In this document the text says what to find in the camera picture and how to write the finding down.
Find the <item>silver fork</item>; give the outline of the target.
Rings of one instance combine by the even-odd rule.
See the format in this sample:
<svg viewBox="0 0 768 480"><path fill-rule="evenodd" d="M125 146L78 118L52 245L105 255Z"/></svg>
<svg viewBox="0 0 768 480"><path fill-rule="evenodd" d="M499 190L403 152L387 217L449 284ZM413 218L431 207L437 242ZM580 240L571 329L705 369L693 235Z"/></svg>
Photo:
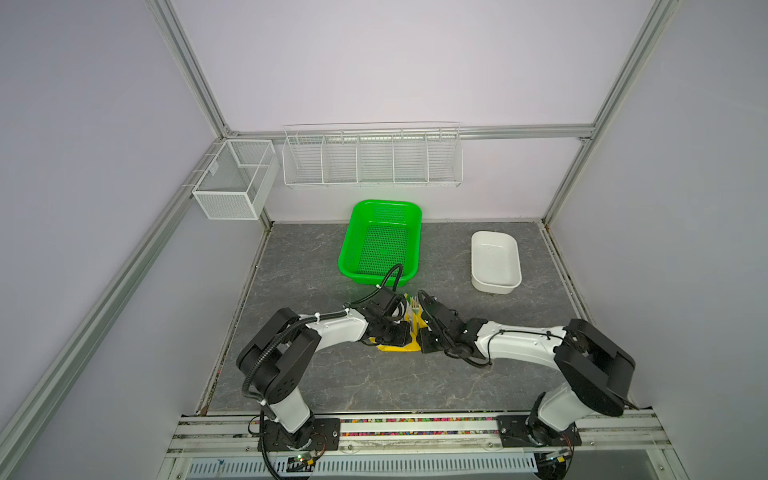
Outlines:
<svg viewBox="0 0 768 480"><path fill-rule="evenodd" d="M421 306L418 302L418 299L416 297L410 297L409 298L409 305L412 312L412 316L414 318L418 318L420 316L421 312Z"/></svg>

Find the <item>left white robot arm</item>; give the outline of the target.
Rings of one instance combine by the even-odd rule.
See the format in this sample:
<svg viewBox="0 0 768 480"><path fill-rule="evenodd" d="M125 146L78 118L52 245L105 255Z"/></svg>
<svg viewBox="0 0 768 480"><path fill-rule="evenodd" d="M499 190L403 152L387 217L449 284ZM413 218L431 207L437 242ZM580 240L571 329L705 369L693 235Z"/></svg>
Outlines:
<svg viewBox="0 0 768 480"><path fill-rule="evenodd" d="M314 415L299 383L314 355L346 343L405 346L411 341L406 312L406 296L384 286L333 312L279 309L237 357L241 395L256 401L283 433L305 433Z"/></svg>

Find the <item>yellow paper napkin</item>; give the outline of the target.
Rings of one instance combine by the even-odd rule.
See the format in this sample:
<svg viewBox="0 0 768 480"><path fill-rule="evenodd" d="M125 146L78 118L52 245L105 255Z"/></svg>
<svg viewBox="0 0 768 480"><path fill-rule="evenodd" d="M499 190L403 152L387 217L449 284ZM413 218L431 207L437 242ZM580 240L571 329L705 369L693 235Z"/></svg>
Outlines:
<svg viewBox="0 0 768 480"><path fill-rule="evenodd" d="M427 324L422 319L421 311L409 310L401 322L396 325L396 329L391 335L369 337L368 340L382 352L421 352L419 334L424 328L427 328Z"/></svg>

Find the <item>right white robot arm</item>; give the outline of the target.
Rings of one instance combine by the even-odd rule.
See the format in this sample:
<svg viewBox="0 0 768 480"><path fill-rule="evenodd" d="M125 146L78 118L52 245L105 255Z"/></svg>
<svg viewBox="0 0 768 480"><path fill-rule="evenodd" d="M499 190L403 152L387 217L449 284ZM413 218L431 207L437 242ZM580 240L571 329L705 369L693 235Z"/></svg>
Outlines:
<svg viewBox="0 0 768 480"><path fill-rule="evenodd" d="M560 372L564 382L537 396L526 416L503 415L497 423L513 447L575 446L575 422L598 413L620 417L634 404L629 389L636 362L594 325L572 319L565 326L533 328L486 319L463 321L459 314L421 290L418 302L426 327L419 332L424 353L484 369L496 360L515 360Z"/></svg>

